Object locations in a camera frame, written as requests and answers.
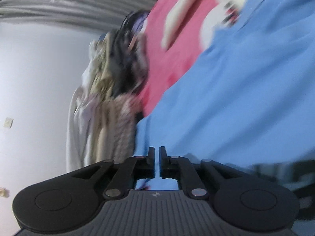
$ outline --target ribbed gray surface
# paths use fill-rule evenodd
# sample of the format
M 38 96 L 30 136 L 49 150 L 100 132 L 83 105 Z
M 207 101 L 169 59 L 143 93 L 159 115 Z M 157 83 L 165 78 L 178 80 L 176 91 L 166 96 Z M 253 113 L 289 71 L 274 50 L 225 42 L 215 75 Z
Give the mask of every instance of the ribbed gray surface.
M 0 22 L 43 22 L 108 32 L 154 0 L 0 0 Z
M 44 236 L 22 231 L 17 236 Z M 108 201 L 85 226 L 56 236 L 296 236 L 289 229 L 252 233 L 221 220 L 205 201 L 191 200 L 182 191 L 130 191 Z

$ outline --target pink blanket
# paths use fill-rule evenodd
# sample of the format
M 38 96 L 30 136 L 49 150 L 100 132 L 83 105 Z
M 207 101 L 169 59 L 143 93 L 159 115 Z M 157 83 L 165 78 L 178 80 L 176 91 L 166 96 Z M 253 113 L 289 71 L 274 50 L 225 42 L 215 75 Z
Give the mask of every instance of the pink blanket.
M 149 77 L 140 99 L 149 115 L 163 93 L 187 72 L 200 53 L 211 44 L 214 27 L 230 13 L 228 0 L 197 0 L 182 23 L 168 51 L 161 48 L 164 21 L 178 0 L 158 0 L 145 25 Z

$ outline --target white cloth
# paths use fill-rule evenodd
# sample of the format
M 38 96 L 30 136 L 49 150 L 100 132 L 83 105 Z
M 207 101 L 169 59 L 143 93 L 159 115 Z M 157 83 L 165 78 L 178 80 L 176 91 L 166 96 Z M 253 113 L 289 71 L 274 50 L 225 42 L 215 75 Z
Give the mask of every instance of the white cloth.
M 93 136 L 95 108 L 99 103 L 96 95 L 88 98 L 84 90 L 79 87 L 75 90 L 68 114 L 67 140 L 66 140 L 66 170 L 67 173 L 92 164 L 91 141 L 88 136 Z

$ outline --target beige garment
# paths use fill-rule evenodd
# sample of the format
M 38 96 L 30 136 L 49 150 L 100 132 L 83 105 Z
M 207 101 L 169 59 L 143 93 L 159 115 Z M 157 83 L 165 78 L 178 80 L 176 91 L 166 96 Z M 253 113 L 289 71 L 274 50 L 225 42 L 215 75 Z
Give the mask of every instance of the beige garment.
M 96 162 L 113 159 L 116 120 L 115 100 L 108 98 L 103 102 L 100 114 L 101 127 L 96 149 Z
M 98 139 L 101 131 L 101 104 L 95 109 L 94 120 L 93 120 L 93 134 L 92 134 L 92 143 L 91 143 L 91 164 L 96 162 L 96 151 L 98 149 Z
M 105 100 L 111 96 L 111 90 L 114 85 L 108 68 L 110 57 L 110 32 L 106 34 L 103 41 L 97 43 L 97 48 L 100 48 L 102 53 L 98 58 L 99 66 L 90 93 L 100 93 L 101 100 Z
M 112 159 L 115 163 L 123 163 L 133 155 L 135 114 L 140 109 L 139 100 L 131 94 L 122 94 L 102 102 L 95 112 L 95 162 Z
M 106 159 L 106 145 L 107 142 L 107 133 L 108 133 L 108 112 L 109 112 L 109 102 L 110 100 L 105 100 L 101 106 L 100 113 L 100 135 L 98 138 L 98 144 L 96 149 L 96 162 Z
M 115 100 L 111 99 L 108 105 L 109 111 L 106 159 L 113 159 L 113 152 L 115 146 L 115 126 L 117 122 Z

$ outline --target bed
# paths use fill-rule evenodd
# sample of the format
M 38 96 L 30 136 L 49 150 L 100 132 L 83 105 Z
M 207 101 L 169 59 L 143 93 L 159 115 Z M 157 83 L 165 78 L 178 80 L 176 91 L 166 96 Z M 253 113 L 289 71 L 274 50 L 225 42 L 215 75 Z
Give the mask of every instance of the bed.
M 315 0 L 248 0 L 231 27 L 229 0 L 198 0 L 165 52 L 162 26 L 176 1 L 159 0 L 147 18 L 150 75 L 135 155 L 165 146 L 195 163 L 280 164 L 283 185 L 303 181 L 292 168 L 315 159 Z M 305 172 L 308 183 L 314 172 Z M 148 185 L 178 187 L 161 178 Z M 295 229 L 311 236 L 315 223 Z

